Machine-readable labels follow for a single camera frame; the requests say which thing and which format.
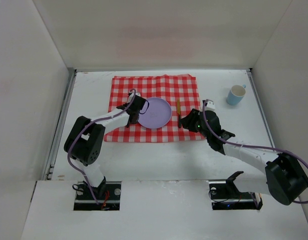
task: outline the knife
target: knife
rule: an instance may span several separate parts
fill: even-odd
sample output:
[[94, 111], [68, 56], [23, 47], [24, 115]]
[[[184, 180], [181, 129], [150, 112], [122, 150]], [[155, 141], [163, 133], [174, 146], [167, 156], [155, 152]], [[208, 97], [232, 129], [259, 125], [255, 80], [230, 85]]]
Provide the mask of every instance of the knife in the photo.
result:
[[180, 100], [177, 100], [177, 114], [178, 114], [178, 128], [182, 127], [182, 123], [180, 122], [181, 116], [180, 116]]

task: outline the cup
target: cup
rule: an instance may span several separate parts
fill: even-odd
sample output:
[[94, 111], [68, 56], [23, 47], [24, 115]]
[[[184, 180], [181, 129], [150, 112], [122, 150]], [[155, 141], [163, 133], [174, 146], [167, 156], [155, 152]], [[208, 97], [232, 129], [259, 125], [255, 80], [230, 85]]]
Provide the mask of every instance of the cup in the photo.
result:
[[246, 88], [246, 85], [232, 86], [227, 96], [227, 100], [226, 100], [227, 103], [232, 106], [238, 104], [246, 94], [245, 88]]

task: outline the white table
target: white table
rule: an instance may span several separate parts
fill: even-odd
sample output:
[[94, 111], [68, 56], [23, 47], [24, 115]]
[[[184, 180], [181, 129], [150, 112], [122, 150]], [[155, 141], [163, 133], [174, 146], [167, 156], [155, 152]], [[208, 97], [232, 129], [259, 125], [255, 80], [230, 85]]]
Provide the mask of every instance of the white table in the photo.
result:
[[[211, 99], [225, 130], [242, 140], [269, 146], [270, 141], [245, 70], [150, 70], [116, 72], [79, 72], [76, 77], [66, 122], [61, 137], [53, 180], [82, 180], [72, 169], [63, 150], [65, 140], [77, 117], [88, 118], [108, 111], [113, 76], [160, 76], [191, 74], [196, 77], [201, 100]], [[246, 85], [246, 96], [237, 106], [225, 98], [232, 85]], [[98, 158], [109, 181], [193, 180], [227, 178], [235, 171], [259, 174], [258, 170], [213, 151], [206, 141], [171, 143], [103, 142]]]
[[[196, 76], [201, 100], [214, 100], [224, 129], [251, 143], [270, 145], [244, 70], [78, 73], [53, 180], [38, 182], [22, 240], [308, 240], [308, 224], [298, 204], [283, 206], [263, 195], [264, 206], [259, 212], [212, 210], [205, 179], [227, 178], [235, 171], [260, 173], [214, 152], [205, 141], [104, 142], [98, 161], [109, 181], [122, 180], [121, 208], [73, 211], [75, 192], [71, 186], [82, 177], [68, 165], [63, 145], [76, 118], [107, 112], [113, 76], [163, 74]], [[247, 94], [239, 105], [229, 106], [225, 98], [235, 84], [246, 84]]]

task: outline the red and white checkered tablecloth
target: red and white checkered tablecloth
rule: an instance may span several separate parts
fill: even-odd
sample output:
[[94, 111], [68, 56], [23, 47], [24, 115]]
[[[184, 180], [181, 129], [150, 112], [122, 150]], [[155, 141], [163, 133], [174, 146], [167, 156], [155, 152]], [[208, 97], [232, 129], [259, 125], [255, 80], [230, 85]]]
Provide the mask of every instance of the red and white checkered tablecloth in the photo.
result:
[[130, 89], [136, 89], [143, 98], [158, 97], [172, 107], [172, 117], [167, 125], [158, 129], [148, 129], [139, 123], [120, 127], [105, 135], [107, 142], [124, 143], [166, 143], [204, 139], [201, 134], [178, 128], [176, 112], [177, 99], [180, 99], [181, 116], [185, 117], [192, 109], [200, 109], [196, 78], [189, 75], [163, 76], [115, 76], [109, 101], [109, 112], [116, 106], [126, 103]]

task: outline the purple plate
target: purple plate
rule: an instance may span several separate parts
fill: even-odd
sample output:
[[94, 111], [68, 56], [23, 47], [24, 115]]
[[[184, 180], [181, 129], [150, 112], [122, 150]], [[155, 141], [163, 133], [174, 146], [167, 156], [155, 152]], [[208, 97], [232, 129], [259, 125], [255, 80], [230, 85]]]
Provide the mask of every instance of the purple plate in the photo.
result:
[[140, 113], [144, 113], [148, 108], [147, 111], [144, 114], [139, 114], [140, 125], [148, 129], [158, 129], [165, 126], [172, 117], [172, 108], [169, 103], [159, 97], [150, 97], [147, 101]]

